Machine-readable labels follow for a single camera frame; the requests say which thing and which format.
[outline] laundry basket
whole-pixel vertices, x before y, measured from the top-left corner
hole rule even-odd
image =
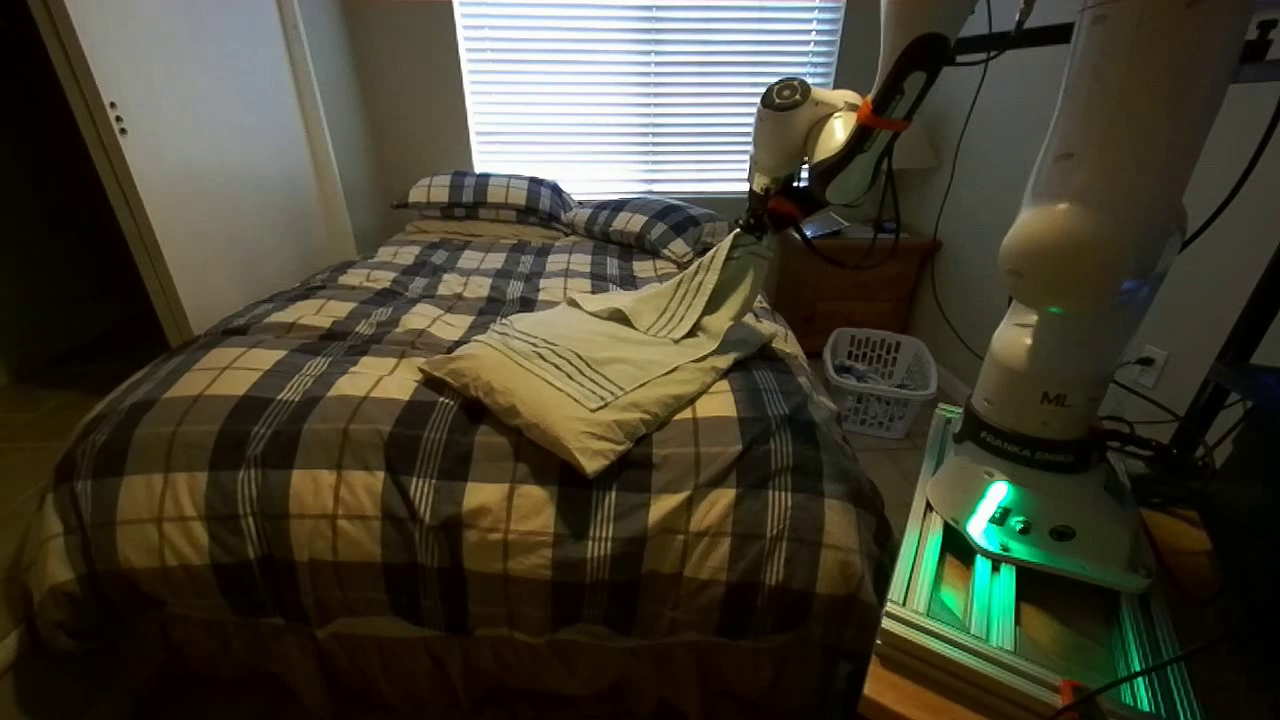
[[[837,330],[823,370],[846,424],[861,435],[899,439],[938,395],[938,364],[917,338]]]

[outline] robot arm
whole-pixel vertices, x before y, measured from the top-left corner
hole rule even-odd
[[[892,143],[871,119],[917,112],[939,68],[927,46],[969,13],[974,0],[879,0],[885,71],[868,102],[769,87],[748,216],[790,230],[866,191]],[[996,264],[1014,303],[945,465],[925,471],[933,509],[999,559],[1145,587],[1095,412],[1175,251],[1250,18],[1253,0],[1082,0],[1062,104]]]
[[[917,115],[952,36],[977,0],[885,0],[879,71],[868,97],[808,87],[783,76],[766,87],[751,148],[751,230],[797,230],[804,216],[866,198],[896,133]]]

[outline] black cable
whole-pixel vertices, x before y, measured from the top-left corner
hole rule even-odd
[[[1149,395],[1149,392],[1140,392],[1140,389],[1124,385],[1119,375],[1114,375],[1114,385],[1117,385],[1119,392],[1128,392],[1128,395],[1135,395],[1135,400],[1145,400],[1145,403],[1159,409],[1168,422],[1183,422],[1183,412],[1175,412],[1175,409],[1159,403],[1157,395]]]
[[[1175,251],[1187,251],[1192,243],[1202,243],[1202,235],[1236,204],[1242,187],[1253,179],[1257,166],[1263,162],[1272,136],[1277,136],[1277,123],[1280,123],[1280,97],[1277,97],[1277,110],[1272,110],[1272,119],[1263,129],[1263,136],[1257,139],[1253,156],[1245,162],[1236,183],[1229,187],[1229,198],[1202,222],[1202,230],[1175,248]]]
[[[991,49],[990,56],[981,56],[981,59],[952,59],[952,68],[981,68],[981,66],[991,66],[991,59],[999,59],[1010,49],[1016,49],[1021,46],[1021,36],[1024,36],[1024,30],[1028,30],[1028,20],[1032,20],[1032,9],[1036,9],[1036,0],[1024,0],[1024,9],[1016,13],[1016,20],[1014,20],[1014,30],[1010,30],[1010,36],[1006,36],[1006,46],[999,49]]]
[[[981,66],[981,76],[974,84],[974,97],[969,97],[969,110],[963,110],[963,119],[959,119],[959,133],[957,133],[957,143],[952,143],[952,167],[950,167],[950,179],[945,179],[945,198],[938,204],[938,216],[933,216],[933,240],[939,235],[945,230],[945,216],[950,216],[950,204],[952,204],[952,187],[957,187],[957,167],[959,167],[959,153],[963,153],[963,139],[969,139],[969,123],[974,123],[974,112],[977,112],[977,102],[986,97],[990,87],[990,71],[991,71],[991,59],[999,52],[991,52],[986,66]],[[974,360],[986,360],[986,354],[977,354],[963,334],[957,330],[952,312],[945,310],[939,299],[939,287],[938,287],[938,259],[927,264],[927,295],[933,295],[933,310],[938,318],[950,326],[952,340],[974,358]]]
[[[1187,649],[1187,653],[1175,653],[1175,657],[1165,657],[1165,662],[1145,664],[1145,668],[1135,668],[1135,671],[1114,675],[1114,680],[1082,693],[1071,705],[1055,708],[1049,720],[1062,720],[1062,718],[1071,718],[1071,711],[1083,718],[1083,711],[1092,708],[1092,699],[1109,698],[1114,689],[1131,684],[1131,680],[1140,680],[1140,675],[1157,675],[1157,671],[1165,671],[1165,668],[1171,668],[1171,664],[1187,664],[1192,657],[1203,657],[1203,653],[1214,653],[1214,649],[1223,646],[1223,639],[1229,639],[1229,637],[1214,637],[1214,639],[1203,639],[1203,646],[1195,646],[1195,649]]]
[[[885,162],[879,162],[879,200],[875,200],[875,225],[871,232],[879,235],[885,230],[892,232],[892,240],[899,243],[899,230],[903,230],[903,204],[899,204],[899,191],[896,191],[896,173],[892,173],[892,156],[896,156],[896,139],[885,148]]]

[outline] window blinds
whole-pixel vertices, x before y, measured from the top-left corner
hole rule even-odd
[[[834,84],[846,0],[458,0],[471,166],[743,198],[759,92]]]

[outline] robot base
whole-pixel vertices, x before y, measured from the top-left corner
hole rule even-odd
[[[981,553],[1114,593],[1145,593],[1135,504],[1119,471],[1101,462],[1083,471],[1044,471],[959,439],[959,409],[933,422],[919,488],[938,516]]]
[[[1016,565],[950,526],[927,484],[959,409],[939,409],[896,556],[879,649],[885,668],[957,698],[986,718],[1051,718],[1066,684],[1095,689],[1175,657],[1159,587],[1082,585],[1051,565]],[[1119,684],[1105,718],[1202,718],[1180,664]]]

